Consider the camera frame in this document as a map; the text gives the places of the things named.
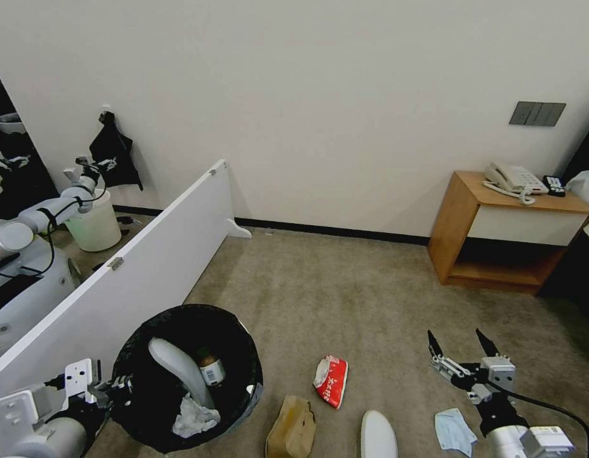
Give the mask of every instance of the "metal hinge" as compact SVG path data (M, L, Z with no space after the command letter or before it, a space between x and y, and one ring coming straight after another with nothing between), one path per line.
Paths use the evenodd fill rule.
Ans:
M112 270L116 270L121 267L121 264L124 263L125 260L123 258L114 258L112 261L108 263L108 267Z

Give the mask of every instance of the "light switch panel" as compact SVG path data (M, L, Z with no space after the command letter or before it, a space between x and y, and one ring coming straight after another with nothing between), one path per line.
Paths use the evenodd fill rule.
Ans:
M546 117L544 124L549 127L553 127L557 124L557 120L560 118L560 116L562 116L562 112L564 111L564 108L566 108L566 104L562 103L554 103L551 105L551 112Z
M565 103L517 102L509 124L553 127L565 107Z
M509 124L525 124L535 105L535 102L517 102L517 106L515 107L515 111L513 112L513 116L511 116Z

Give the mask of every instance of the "telephone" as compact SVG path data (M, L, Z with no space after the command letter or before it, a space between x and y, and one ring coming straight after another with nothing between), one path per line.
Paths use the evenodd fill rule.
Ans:
M530 194L547 194L549 189L536 176L523 167L492 162L485 169L483 185L507 196L516 197L522 205L532 205L536 199Z

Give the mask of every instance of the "barcode label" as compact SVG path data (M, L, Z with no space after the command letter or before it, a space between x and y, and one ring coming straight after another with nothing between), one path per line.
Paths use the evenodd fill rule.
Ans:
M204 376L205 384L208 386L218 385L225 379L225 369L220 359L200 369L201 374Z

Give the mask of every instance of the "brown paper bag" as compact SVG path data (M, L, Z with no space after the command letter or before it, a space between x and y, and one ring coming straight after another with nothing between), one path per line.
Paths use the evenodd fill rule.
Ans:
M267 458L307 458L315 435L315 416L307 399L286 396L267 436Z

